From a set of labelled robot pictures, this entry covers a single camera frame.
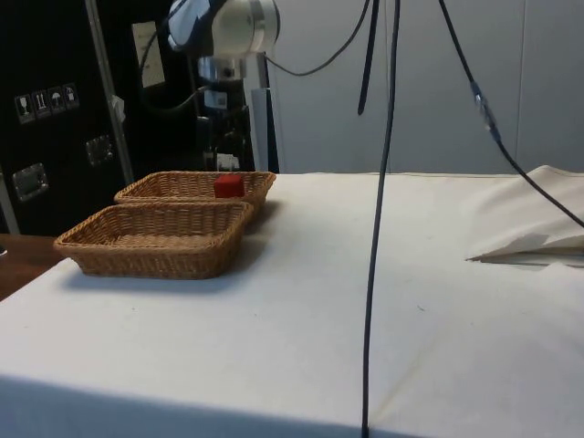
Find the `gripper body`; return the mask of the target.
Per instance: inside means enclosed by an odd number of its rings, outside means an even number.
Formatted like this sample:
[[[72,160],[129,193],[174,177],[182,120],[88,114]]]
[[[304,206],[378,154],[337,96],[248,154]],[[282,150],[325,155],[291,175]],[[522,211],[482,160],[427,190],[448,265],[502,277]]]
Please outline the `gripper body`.
[[[242,81],[203,86],[199,97],[199,117],[213,120],[249,119]]]

